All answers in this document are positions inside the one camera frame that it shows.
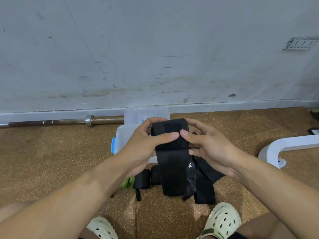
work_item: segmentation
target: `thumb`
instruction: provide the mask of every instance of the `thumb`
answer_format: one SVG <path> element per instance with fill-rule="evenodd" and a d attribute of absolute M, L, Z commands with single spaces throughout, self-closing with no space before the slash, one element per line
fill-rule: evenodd
<path fill-rule="evenodd" d="M 195 135 L 183 129 L 181 130 L 181 137 L 192 144 L 202 145 L 204 142 L 204 136 Z"/>
<path fill-rule="evenodd" d="M 158 136 L 153 136 L 152 143 L 153 143 L 153 146 L 156 147 L 157 145 L 174 141 L 178 137 L 179 137 L 178 132 L 163 133 L 163 134 L 158 135 Z"/>

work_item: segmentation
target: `person's left arm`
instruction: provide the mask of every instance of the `person's left arm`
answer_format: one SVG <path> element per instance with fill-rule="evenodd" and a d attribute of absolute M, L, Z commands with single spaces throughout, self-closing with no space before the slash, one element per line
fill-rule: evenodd
<path fill-rule="evenodd" d="M 178 132 L 149 136 L 151 125 L 165 120 L 147 119 L 119 153 L 1 222 L 1 237 L 78 238 L 121 183 L 145 168 L 155 146 L 178 138 Z"/>

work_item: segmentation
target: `baseboard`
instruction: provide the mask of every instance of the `baseboard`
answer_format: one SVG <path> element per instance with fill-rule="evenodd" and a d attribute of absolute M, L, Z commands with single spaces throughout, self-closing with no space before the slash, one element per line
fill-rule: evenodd
<path fill-rule="evenodd" d="M 318 101 L 300 101 L 299 106 L 304 106 L 307 108 L 318 108 L 319 107 L 319 100 Z"/>
<path fill-rule="evenodd" d="M 242 101 L 242 102 L 221 102 L 205 104 L 181 104 L 168 105 L 170 113 L 189 113 L 189 112 L 217 112 L 235 110 L 253 110 L 268 108 L 283 108 L 303 106 L 300 100 L 266 100 L 266 101 Z M 105 108 L 87 109 L 71 111 L 45 111 L 45 112 L 17 112 L 0 113 L 0 124 L 18 121 L 42 121 L 59 119 L 81 119 L 86 115 L 94 116 L 118 116 L 124 114 L 125 108 Z"/>

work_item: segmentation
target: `gray wall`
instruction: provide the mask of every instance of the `gray wall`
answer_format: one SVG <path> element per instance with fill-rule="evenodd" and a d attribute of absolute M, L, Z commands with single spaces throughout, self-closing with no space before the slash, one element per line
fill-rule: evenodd
<path fill-rule="evenodd" d="M 318 0 L 0 0 L 0 112 L 319 100 L 295 35 Z"/>

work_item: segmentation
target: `silver ring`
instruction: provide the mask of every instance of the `silver ring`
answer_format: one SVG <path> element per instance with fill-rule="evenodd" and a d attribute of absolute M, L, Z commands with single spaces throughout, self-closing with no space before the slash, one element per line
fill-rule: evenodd
<path fill-rule="evenodd" d="M 92 123 L 91 123 L 91 118 L 93 117 L 93 115 L 87 115 L 86 117 L 85 117 L 85 124 L 87 125 L 87 126 L 93 126 L 92 125 Z"/>

